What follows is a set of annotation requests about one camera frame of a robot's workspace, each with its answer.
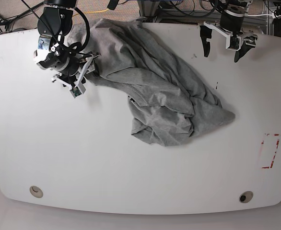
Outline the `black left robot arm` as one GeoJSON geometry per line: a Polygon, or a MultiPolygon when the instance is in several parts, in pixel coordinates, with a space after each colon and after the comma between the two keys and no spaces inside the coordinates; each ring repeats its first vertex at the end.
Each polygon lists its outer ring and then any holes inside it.
{"type": "Polygon", "coordinates": [[[210,54],[212,32],[216,31],[225,37],[225,48],[235,51],[234,62],[238,62],[249,50],[256,47],[258,36],[253,32],[243,32],[242,25],[248,15],[251,0],[227,0],[213,3],[213,8],[221,14],[218,23],[204,22],[200,25],[200,37],[204,57],[210,54]]]}

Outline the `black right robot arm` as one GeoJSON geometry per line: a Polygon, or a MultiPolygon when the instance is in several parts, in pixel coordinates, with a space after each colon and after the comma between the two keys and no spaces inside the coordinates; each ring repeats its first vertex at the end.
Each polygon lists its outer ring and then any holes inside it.
{"type": "Polygon", "coordinates": [[[44,11],[38,17],[37,29],[40,34],[34,62],[42,69],[54,69],[59,78],[75,86],[77,75],[85,58],[91,53],[84,53],[90,41],[90,24],[85,14],[76,7],[75,0],[46,0],[44,11]],[[72,29],[73,12],[76,11],[85,23],[85,40],[64,44],[64,38],[72,29]]]}

